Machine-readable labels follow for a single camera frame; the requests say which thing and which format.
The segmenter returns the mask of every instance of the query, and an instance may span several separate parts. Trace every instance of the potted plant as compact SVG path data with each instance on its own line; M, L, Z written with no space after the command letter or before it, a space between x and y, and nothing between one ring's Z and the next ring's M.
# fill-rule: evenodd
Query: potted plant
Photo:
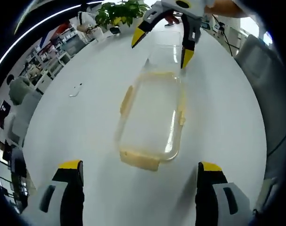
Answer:
M121 33L125 29L134 30L139 24L139 18L150 7L144 3L140 3L138 0L128 0L115 4L113 2L104 3L98 10L96 16L96 22L105 29L110 26L119 26Z

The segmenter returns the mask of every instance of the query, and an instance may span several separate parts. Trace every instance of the transparent plastic container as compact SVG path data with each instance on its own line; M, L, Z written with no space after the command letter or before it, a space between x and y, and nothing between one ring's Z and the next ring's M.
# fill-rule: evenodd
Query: transparent plastic container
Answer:
M116 143L121 161L129 165L157 171L161 162L172 160L179 151L185 90L173 47L154 48L121 104Z

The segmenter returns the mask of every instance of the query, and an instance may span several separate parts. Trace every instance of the white tabletop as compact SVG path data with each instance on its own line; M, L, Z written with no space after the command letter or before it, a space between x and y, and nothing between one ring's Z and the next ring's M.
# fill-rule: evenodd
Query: white tabletop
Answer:
M163 25L155 30L181 28ZM119 108L149 55L148 36L134 49L130 36L92 42L53 80L25 138L25 161L34 185L50 180L59 163L82 159L84 225L191 226L196 214L192 171L198 162L209 161L222 167L252 208L266 163L262 115L242 70L206 32L187 66L186 122L178 156L160 164L157 172L120 161L113 142ZM78 96L68 97L80 83Z

